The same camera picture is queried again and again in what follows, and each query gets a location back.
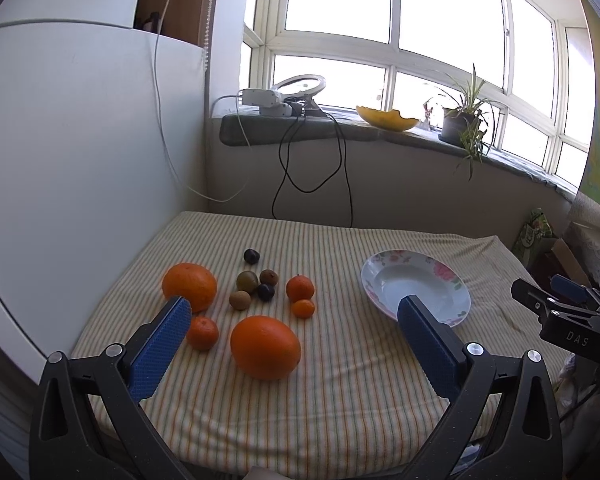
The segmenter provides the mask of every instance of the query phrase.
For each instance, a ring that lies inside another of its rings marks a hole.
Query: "orange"
[[[268,316],[243,319],[231,332],[230,345],[237,367],[263,381],[286,378],[302,355],[296,334]]]
[[[308,277],[298,275],[286,282],[286,294],[291,303],[310,300],[315,294],[315,287]]]
[[[314,302],[311,300],[298,300],[291,305],[291,312],[300,319],[309,319],[315,312]]]
[[[197,264],[174,265],[162,279],[164,297],[182,296],[189,301],[192,312],[200,312],[213,303],[218,282],[211,272]]]
[[[211,350],[219,337],[218,326],[212,319],[204,316],[191,319],[187,342],[196,350]]]

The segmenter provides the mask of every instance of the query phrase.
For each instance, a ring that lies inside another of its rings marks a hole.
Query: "window sill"
[[[359,142],[373,142],[384,140],[392,144],[413,146],[423,150],[433,150],[463,158],[466,152],[462,148],[447,144],[438,139],[436,132],[420,128],[413,128],[408,132],[389,132],[370,126],[350,110],[328,110],[333,114],[341,126],[342,133],[347,140]],[[279,144],[284,132],[296,121],[296,118],[264,117],[254,107],[240,107],[240,120],[252,146]],[[222,117],[220,126],[220,141],[226,146],[246,146],[244,136],[238,124],[237,114]],[[295,134],[293,142],[302,140],[334,139],[335,131],[333,122],[325,118],[309,117]],[[511,153],[491,149],[488,155],[483,156],[483,163],[491,164],[511,173],[526,176],[534,182],[545,184],[555,189],[563,197],[573,202],[577,188],[563,179],[546,173],[542,168]]]

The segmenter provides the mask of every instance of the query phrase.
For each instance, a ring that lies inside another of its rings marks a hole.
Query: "blue gripper pad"
[[[577,304],[587,303],[589,299],[589,293],[585,287],[560,274],[556,274],[551,278],[551,289]]]
[[[454,402],[466,379],[463,344],[451,328],[436,320],[417,296],[403,298],[398,325],[439,397]]]
[[[126,384],[135,402],[154,394],[190,324],[189,301],[174,298],[151,323],[141,326],[131,337],[127,349],[133,349],[136,355],[131,356]]]

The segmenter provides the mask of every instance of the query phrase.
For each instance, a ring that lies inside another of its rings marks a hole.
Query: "white electronic device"
[[[321,75],[296,75],[276,83],[268,90],[245,88],[242,91],[242,104],[260,107],[260,114],[264,116],[291,117],[294,109],[285,102],[289,100],[302,102],[306,115],[324,116],[313,97],[326,86],[327,83]]]

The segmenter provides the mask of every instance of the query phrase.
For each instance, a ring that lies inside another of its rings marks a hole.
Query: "plate rim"
[[[437,259],[435,256],[431,256],[430,254],[425,254],[425,253],[421,253],[419,251],[413,251],[411,249],[385,249],[383,251],[378,251],[377,253],[372,254],[371,256],[369,256],[364,263],[362,264],[362,267],[360,268],[360,283],[362,285],[362,289],[365,291],[366,296],[369,298],[369,300],[374,304],[374,306],[380,311],[382,312],[385,316],[393,319],[394,321],[398,321],[397,318],[397,314],[394,316],[394,314],[392,314],[391,312],[389,312],[389,309],[387,306],[385,306],[383,303],[378,304],[379,300],[375,300],[366,290],[366,286],[365,286],[365,280],[362,276],[362,273],[365,269],[365,267],[368,266],[369,262],[371,261],[372,258],[375,258],[376,256],[379,256],[380,254],[385,254],[385,253],[395,253],[397,251],[401,251],[403,253],[407,252],[407,253],[413,253],[413,254],[419,254],[420,256],[424,256],[425,258],[431,258],[432,260],[434,260],[435,262],[438,262],[442,265],[444,265],[445,267],[447,267],[448,269],[450,269],[456,277],[458,277],[458,280],[460,280],[460,283],[462,283],[462,286],[464,287],[464,289],[466,290],[467,296],[469,298],[469,305],[465,311],[464,316],[460,317],[460,318],[456,318],[458,320],[458,322],[453,323],[448,325],[449,327],[453,328],[456,327],[458,325],[460,325],[469,315],[469,311],[471,310],[471,306],[472,306],[472,301],[471,301],[471,294],[469,293],[469,287],[466,286],[466,283],[464,282],[464,280],[462,279],[462,277],[450,266],[448,266],[445,262],[440,261],[439,259]]]

